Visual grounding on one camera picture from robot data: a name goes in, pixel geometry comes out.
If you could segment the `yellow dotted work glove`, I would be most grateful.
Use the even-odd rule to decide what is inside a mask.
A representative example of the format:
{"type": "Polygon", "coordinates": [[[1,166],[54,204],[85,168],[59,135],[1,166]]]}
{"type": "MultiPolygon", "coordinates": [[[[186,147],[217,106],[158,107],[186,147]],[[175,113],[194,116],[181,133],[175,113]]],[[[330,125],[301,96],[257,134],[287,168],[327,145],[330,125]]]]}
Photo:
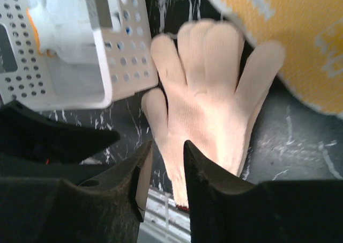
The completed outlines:
{"type": "Polygon", "coordinates": [[[286,49],[279,76],[299,101],[342,117],[342,0],[208,0],[252,46],[286,49]]]}

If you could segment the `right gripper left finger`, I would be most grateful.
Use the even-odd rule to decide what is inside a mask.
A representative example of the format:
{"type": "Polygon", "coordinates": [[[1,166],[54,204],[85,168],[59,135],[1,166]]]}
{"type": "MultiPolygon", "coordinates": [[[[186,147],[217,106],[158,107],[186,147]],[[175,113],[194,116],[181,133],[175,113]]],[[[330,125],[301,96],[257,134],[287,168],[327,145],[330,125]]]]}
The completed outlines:
{"type": "Polygon", "coordinates": [[[1,156],[1,242],[136,242],[152,159],[152,142],[114,166],[1,156]]]}

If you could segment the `white perforated storage basket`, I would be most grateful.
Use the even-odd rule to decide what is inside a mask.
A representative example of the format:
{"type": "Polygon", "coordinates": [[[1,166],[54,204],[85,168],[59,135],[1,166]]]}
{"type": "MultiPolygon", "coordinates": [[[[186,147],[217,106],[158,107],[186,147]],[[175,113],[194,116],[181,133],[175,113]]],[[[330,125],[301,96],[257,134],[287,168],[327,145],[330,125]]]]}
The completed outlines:
{"type": "Polygon", "coordinates": [[[145,0],[1,0],[1,100],[103,109],[157,86],[145,0]]]}

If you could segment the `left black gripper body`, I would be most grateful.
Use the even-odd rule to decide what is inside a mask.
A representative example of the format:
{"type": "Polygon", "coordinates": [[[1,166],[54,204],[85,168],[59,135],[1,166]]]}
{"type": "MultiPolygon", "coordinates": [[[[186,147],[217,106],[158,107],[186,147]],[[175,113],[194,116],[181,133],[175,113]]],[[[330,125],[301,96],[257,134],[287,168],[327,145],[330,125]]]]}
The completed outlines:
{"type": "Polygon", "coordinates": [[[117,131],[49,119],[17,100],[1,106],[1,176],[51,164],[79,164],[120,140],[117,131]]]}

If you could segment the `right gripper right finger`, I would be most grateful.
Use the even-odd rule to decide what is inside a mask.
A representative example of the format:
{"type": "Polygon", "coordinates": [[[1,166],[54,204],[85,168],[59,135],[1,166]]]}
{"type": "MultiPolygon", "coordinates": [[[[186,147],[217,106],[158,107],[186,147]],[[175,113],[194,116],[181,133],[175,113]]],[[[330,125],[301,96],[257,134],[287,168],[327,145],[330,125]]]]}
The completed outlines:
{"type": "Polygon", "coordinates": [[[184,143],[192,242],[342,242],[342,181],[254,185],[184,143]]]}

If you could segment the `cream glove red cuff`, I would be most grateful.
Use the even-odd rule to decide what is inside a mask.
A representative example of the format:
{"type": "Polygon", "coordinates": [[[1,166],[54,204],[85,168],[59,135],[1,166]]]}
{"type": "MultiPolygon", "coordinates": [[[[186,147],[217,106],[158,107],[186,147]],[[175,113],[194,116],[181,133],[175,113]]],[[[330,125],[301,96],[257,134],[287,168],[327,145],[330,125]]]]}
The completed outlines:
{"type": "Polygon", "coordinates": [[[155,36],[151,56],[162,88],[144,94],[141,106],[162,155],[175,203],[187,208],[185,141],[240,176],[253,126],[285,49],[271,40],[257,46],[241,66],[242,33],[227,21],[187,22],[177,40],[155,36]]]}

